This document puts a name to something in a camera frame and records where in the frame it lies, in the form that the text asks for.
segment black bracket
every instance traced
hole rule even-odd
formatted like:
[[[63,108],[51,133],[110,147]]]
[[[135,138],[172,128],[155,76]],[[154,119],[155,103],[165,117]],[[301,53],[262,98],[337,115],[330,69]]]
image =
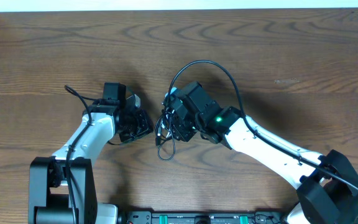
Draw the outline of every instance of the black bracket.
[[[176,140],[188,142],[199,131],[204,140],[230,148],[225,134],[241,117],[241,112],[232,106],[221,108],[198,82],[176,89],[170,95],[170,103],[166,98],[163,104],[167,111],[174,111],[172,134]]]
[[[327,156],[320,156],[320,167],[348,180],[358,187],[358,174],[349,160],[335,150]],[[324,187],[320,180],[325,174],[315,170],[309,177],[301,179],[296,190],[305,217],[311,224],[354,223],[358,217],[358,191],[333,179]]]
[[[30,165],[29,223],[73,223],[70,199],[65,194],[51,194],[64,180],[64,162],[54,157],[36,157]],[[71,161],[71,178],[78,223],[94,223],[98,212],[90,159]]]

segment black cable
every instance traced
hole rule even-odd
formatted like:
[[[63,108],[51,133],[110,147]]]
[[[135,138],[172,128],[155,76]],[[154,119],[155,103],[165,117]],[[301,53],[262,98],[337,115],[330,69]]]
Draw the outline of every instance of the black cable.
[[[171,160],[175,153],[176,153],[176,147],[175,147],[175,140],[173,138],[173,132],[172,132],[172,121],[171,121],[171,116],[170,114],[166,113],[165,110],[162,111],[162,114],[161,116],[158,118],[157,122],[155,123],[155,127],[154,127],[154,130],[155,130],[155,137],[156,137],[156,145],[157,145],[157,155],[158,155],[158,158],[161,159],[162,161],[169,161]],[[168,129],[168,133],[171,134],[170,137],[166,138],[161,138],[161,136],[158,135],[158,133],[160,133],[160,127],[161,127],[161,122],[164,122],[164,121],[167,121],[168,120],[168,124],[165,122],[164,126],[165,128]],[[164,159],[163,157],[161,157],[160,155],[160,151],[161,151],[161,148],[162,146],[169,140],[172,140],[172,144],[173,144],[173,152],[171,154],[171,156],[168,158],[168,159]]]
[[[301,156],[298,157],[298,156],[296,156],[296,155],[294,155],[294,154],[288,152],[287,150],[281,148],[280,146],[278,146],[278,145],[276,145],[276,144],[270,142],[269,140],[265,139],[262,135],[260,135],[260,134],[258,133],[257,130],[254,130],[254,129],[250,126],[250,124],[249,124],[249,122],[248,122],[248,120],[247,120],[247,118],[246,118],[246,112],[244,111],[244,107],[243,107],[243,105],[242,105],[242,100],[241,100],[241,96],[240,96],[239,89],[238,89],[238,87],[237,87],[237,85],[236,85],[236,81],[234,81],[234,78],[231,76],[231,74],[230,74],[223,66],[221,66],[220,64],[218,64],[218,63],[216,63],[216,62],[213,62],[213,61],[210,61],[210,60],[196,60],[196,61],[194,61],[194,62],[190,62],[190,63],[188,63],[187,65],[185,65],[185,66],[175,75],[175,77],[173,77],[173,79],[172,79],[171,85],[169,86],[169,90],[168,90],[168,93],[167,93],[168,101],[167,101],[167,104],[166,104],[166,105],[169,105],[169,102],[170,102],[170,100],[171,100],[171,98],[170,98],[171,90],[172,90],[172,88],[173,88],[173,84],[175,83],[176,79],[179,77],[179,75],[180,75],[184,70],[186,70],[186,68],[188,68],[188,67],[190,67],[190,66],[192,66],[192,65],[194,65],[194,64],[197,64],[197,63],[209,63],[209,64],[212,64],[212,65],[215,65],[215,66],[217,66],[218,68],[220,68],[220,69],[230,78],[230,81],[231,81],[232,84],[233,84],[234,90],[236,91],[237,100],[238,100],[238,102],[239,102],[239,107],[240,107],[241,115],[242,115],[242,117],[243,117],[243,119],[244,119],[244,122],[245,122],[247,128],[249,129],[249,131],[250,131],[255,137],[259,138],[259,139],[262,140],[264,143],[268,144],[269,146],[272,146],[273,148],[279,150],[280,152],[282,152],[282,153],[284,153],[284,154],[286,154],[286,155],[288,155],[288,156],[290,156],[290,157],[292,157],[292,158],[298,160],[299,163],[300,163],[300,162],[303,162],[304,164],[307,164],[307,165],[309,165],[309,166],[311,166],[311,167],[313,167],[313,168],[315,168],[315,169],[317,169],[317,170],[323,172],[324,174],[326,174],[326,175],[328,175],[328,176],[330,176],[330,177],[332,177],[332,178],[335,178],[335,179],[337,179],[337,180],[343,182],[344,184],[346,184],[346,185],[348,185],[348,186],[350,186],[350,187],[352,187],[353,189],[355,189],[355,190],[358,191],[358,187],[355,186],[354,184],[350,183],[349,181],[344,180],[342,177],[339,177],[338,175],[333,174],[333,173],[330,172],[329,170],[326,170],[326,169],[324,169],[323,167],[320,167],[319,165],[317,165],[317,164],[315,164],[315,163],[313,163],[313,162],[311,162],[311,161],[309,161],[309,160],[307,160],[307,159],[302,158]]]
[[[94,99],[94,98],[89,98],[89,97],[86,97],[86,96],[81,96],[81,95],[79,95],[73,88],[71,88],[71,87],[68,86],[68,85],[65,85],[65,90],[66,90],[67,92],[71,93],[72,95],[75,95],[75,96],[77,96],[77,97],[82,97],[82,99],[84,99],[84,100],[93,100],[93,101],[96,100],[96,99]]]
[[[109,145],[112,145],[112,146],[121,146],[121,145],[125,145],[125,144],[123,144],[123,143],[115,144],[115,143],[112,143],[111,141],[107,141],[107,143],[108,143]]]
[[[69,163],[69,161],[70,161],[71,154],[74,151],[75,145],[80,140],[82,135],[84,135],[85,131],[92,125],[91,111],[90,111],[90,109],[89,109],[89,107],[86,104],[84,99],[86,99],[86,100],[95,100],[95,99],[81,96],[72,87],[70,87],[68,85],[65,85],[65,90],[67,92],[71,93],[72,95],[77,96],[81,100],[81,102],[84,104],[85,110],[86,110],[86,112],[88,114],[88,118],[89,118],[86,126],[84,127],[84,129],[82,129],[82,131],[79,133],[79,135],[77,135],[77,137],[74,139],[74,141],[68,146],[68,152],[67,152],[66,162],[65,162],[65,165],[66,165],[66,179],[67,179],[67,187],[68,187],[68,196],[70,197],[71,209],[73,210],[73,221],[74,221],[74,224],[77,224],[76,206],[75,206],[73,185],[71,184],[71,171],[70,171],[70,163]]]
[[[203,125],[202,125],[201,122],[200,122],[199,116],[200,116],[200,112],[197,112],[197,113],[195,114],[196,125],[197,125],[197,127],[198,127],[198,130],[199,130],[201,133],[205,134],[206,131],[205,131]]]

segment wood grain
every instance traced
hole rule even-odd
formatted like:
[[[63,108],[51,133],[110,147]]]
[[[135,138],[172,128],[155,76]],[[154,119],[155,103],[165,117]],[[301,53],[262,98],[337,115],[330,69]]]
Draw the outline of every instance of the wood grain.
[[[82,105],[64,84],[97,97],[104,82],[124,83],[155,121],[174,74],[198,59],[232,73],[262,126],[314,151],[336,149],[358,171],[358,9],[1,13],[0,223],[26,222],[29,164],[79,125]],[[237,105],[218,69],[191,67],[177,86],[193,80]],[[98,200],[186,211],[289,210],[297,201],[246,155],[198,136],[177,147],[163,162],[152,136],[105,146]]]

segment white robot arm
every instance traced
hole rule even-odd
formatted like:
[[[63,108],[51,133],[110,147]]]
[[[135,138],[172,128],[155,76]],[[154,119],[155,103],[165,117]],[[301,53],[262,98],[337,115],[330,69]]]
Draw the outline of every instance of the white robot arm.
[[[198,82],[179,90],[175,80],[189,66],[209,63],[219,67],[231,79],[240,109],[221,108]],[[289,224],[352,223],[358,219],[358,175],[341,153],[332,150],[327,156],[296,146],[259,126],[246,116],[239,90],[229,72],[209,60],[184,66],[173,78],[163,101],[165,109],[156,123],[156,145],[162,160],[172,159],[175,141],[188,142],[197,132],[213,144],[223,144],[257,159],[282,176],[296,190],[299,204],[282,218]],[[173,141],[168,159],[159,155],[160,148]],[[332,179],[324,187],[324,179]]]
[[[36,157],[30,166],[29,223],[97,223],[117,222],[117,207],[98,203],[92,167],[103,146],[115,134],[126,144],[151,133],[152,123],[133,94],[125,99],[126,86],[105,83],[103,97],[91,99],[82,122],[72,137],[51,157]],[[68,195],[51,194],[50,187],[67,185]]]

